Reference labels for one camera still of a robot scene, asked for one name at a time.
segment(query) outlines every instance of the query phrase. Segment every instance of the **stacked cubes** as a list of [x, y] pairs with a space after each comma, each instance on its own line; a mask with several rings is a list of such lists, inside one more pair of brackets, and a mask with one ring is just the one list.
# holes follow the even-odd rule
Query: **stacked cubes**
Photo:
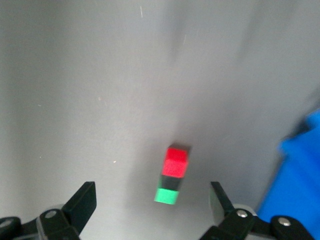
[[186, 150], [173, 147], [167, 149], [154, 201], [171, 205], [176, 203], [187, 166], [188, 152]]

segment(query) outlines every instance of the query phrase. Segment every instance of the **blue bin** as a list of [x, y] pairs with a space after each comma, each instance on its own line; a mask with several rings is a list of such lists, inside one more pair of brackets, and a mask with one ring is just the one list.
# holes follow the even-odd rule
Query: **blue bin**
[[320, 240], [320, 110], [306, 122], [311, 130], [281, 143], [284, 161], [257, 214], [293, 217]]

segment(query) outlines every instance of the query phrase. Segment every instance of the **gray surface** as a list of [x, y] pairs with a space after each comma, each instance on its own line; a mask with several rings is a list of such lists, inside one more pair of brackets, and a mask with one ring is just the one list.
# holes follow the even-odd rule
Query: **gray surface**
[[[0, 216], [89, 180], [84, 240], [197, 239], [212, 180], [256, 208], [319, 103], [319, 26], [318, 0], [2, 0]], [[153, 198], [173, 142], [192, 150], [170, 206]]]

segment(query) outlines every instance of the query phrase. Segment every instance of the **blue container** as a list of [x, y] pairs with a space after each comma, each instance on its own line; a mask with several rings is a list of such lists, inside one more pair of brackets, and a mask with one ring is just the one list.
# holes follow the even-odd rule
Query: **blue container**
[[280, 145], [284, 161], [257, 214], [293, 217], [320, 240], [320, 110], [306, 121], [311, 130]]

